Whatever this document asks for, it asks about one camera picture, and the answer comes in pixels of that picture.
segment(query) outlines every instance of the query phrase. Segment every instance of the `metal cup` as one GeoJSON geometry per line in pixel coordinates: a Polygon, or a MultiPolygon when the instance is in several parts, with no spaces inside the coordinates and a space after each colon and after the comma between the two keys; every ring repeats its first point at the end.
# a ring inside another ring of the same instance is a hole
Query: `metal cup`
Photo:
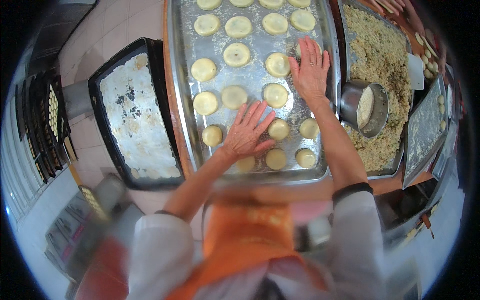
{"type": "Polygon", "coordinates": [[[388,118],[388,95],[384,87],[378,83],[370,83],[360,79],[352,79],[342,89],[340,99],[340,117],[350,127],[366,138],[373,138],[382,131],[388,118]],[[358,108],[363,91],[370,87],[373,91],[373,109],[368,123],[359,128],[358,108]]]}

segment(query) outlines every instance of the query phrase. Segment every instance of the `stainless steel cup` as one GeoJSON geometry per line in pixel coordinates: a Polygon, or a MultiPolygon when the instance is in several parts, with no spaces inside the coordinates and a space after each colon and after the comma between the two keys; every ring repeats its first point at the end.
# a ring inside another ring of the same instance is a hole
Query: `stainless steel cup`
{"type": "Polygon", "coordinates": [[[388,95],[378,83],[352,79],[342,89],[340,117],[353,129],[366,138],[373,138],[382,131],[388,118],[388,95]],[[373,109],[368,123],[361,129],[358,126],[358,108],[363,91],[370,87],[373,91],[373,109]]]}

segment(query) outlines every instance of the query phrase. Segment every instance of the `person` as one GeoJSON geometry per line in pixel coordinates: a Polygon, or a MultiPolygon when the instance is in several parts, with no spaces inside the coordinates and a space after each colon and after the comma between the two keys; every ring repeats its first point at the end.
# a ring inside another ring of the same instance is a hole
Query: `person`
{"type": "Polygon", "coordinates": [[[163,210],[137,222],[127,299],[384,299],[380,220],[363,163],[325,96],[329,55],[324,51],[322,57],[307,36],[299,44],[301,65],[288,58],[293,84],[318,122],[336,189],[326,264],[293,250],[288,206],[214,202],[204,259],[193,266],[189,223],[214,182],[239,159],[275,144],[258,144],[275,113],[259,123],[266,101],[256,101],[248,110],[246,104],[240,107],[223,145],[163,210]]]}

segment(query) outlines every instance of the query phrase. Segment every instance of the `white sleeve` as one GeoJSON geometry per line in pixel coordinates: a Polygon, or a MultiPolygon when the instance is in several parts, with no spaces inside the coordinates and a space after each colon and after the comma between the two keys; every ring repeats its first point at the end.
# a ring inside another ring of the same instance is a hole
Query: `white sleeve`
{"type": "Polygon", "coordinates": [[[339,299],[385,299],[380,219],[369,192],[356,192],[335,207],[327,266],[339,299]]]}
{"type": "Polygon", "coordinates": [[[164,299],[192,273],[189,224],[170,215],[143,216],[135,225],[128,300],[164,299]]]}

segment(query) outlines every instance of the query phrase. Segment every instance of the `orange apron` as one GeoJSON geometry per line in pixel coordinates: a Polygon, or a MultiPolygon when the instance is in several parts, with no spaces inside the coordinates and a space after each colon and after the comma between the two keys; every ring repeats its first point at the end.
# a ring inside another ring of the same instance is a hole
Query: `orange apron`
{"type": "Polygon", "coordinates": [[[318,272],[293,250],[293,221],[287,205],[213,205],[204,241],[204,257],[187,281],[172,291],[168,300],[192,299],[203,286],[282,257],[296,258],[312,283],[325,290],[318,272]]]}

